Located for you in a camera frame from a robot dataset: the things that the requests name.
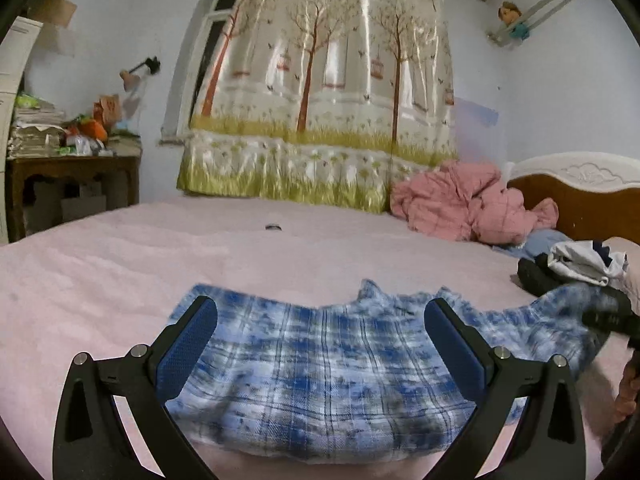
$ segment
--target wall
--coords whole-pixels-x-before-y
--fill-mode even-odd
[[[75,115],[90,110],[97,95],[122,88],[121,68],[158,56],[161,71],[143,82],[142,100],[131,121],[132,129],[142,136],[144,149],[140,199],[151,202],[179,193],[175,181],[182,149],[158,146],[158,140],[182,40],[199,0],[71,1],[78,4],[66,33],[74,38],[74,56],[37,48],[26,73],[28,90]],[[456,95],[501,111],[502,53],[484,36],[492,14],[480,0],[446,0]],[[487,151],[482,157],[502,162],[506,152],[500,121],[483,130],[482,138]]]
[[[511,1],[524,10],[539,0]],[[570,150],[640,158],[640,47],[610,0],[572,1],[504,60],[510,160]]]

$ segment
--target red tree trunk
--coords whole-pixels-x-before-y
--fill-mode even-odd
[[[309,49],[309,61],[306,62],[305,89],[302,92],[302,101],[300,101],[300,112],[298,113],[298,126],[296,131],[302,133],[306,130],[306,110],[309,108],[309,90],[311,90],[311,68],[314,64],[314,55],[316,54],[316,43],[318,42],[318,15],[314,22],[313,43]]]
[[[225,60],[226,50],[231,42],[231,35],[225,36],[225,43],[222,45],[222,50],[216,60],[216,65],[213,67],[213,74],[211,75],[211,81],[209,81],[209,88],[207,88],[207,94],[204,96],[204,102],[202,104],[202,114],[205,117],[211,117],[211,107],[213,106],[213,96],[216,94],[216,86],[218,86],[218,79],[220,78],[220,70],[222,69],[222,62]]]
[[[394,121],[391,129],[391,148],[398,142],[398,111],[400,108],[400,66],[402,65],[402,57],[400,53],[400,36],[396,34],[396,48],[398,56],[396,57],[396,82],[394,83]]]

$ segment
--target human hand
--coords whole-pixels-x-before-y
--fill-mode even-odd
[[[636,378],[636,367],[629,361],[622,373],[620,389],[614,402],[613,422],[622,422],[636,410],[636,396],[640,392],[640,377]]]

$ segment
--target tree-patterned curtain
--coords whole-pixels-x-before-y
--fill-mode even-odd
[[[381,212],[454,158],[443,0],[237,0],[178,187]]]

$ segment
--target desk leg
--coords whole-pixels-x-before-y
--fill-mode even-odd
[[[24,229],[24,212],[22,211],[23,193],[24,175],[19,169],[15,168],[11,176],[11,205],[14,224],[14,241],[16,242],[26,236]]]
[[[140,200],[138,190],[138,165],[132,164],[126,170],[127,173],[127,202],[129,205],[137,204]]]

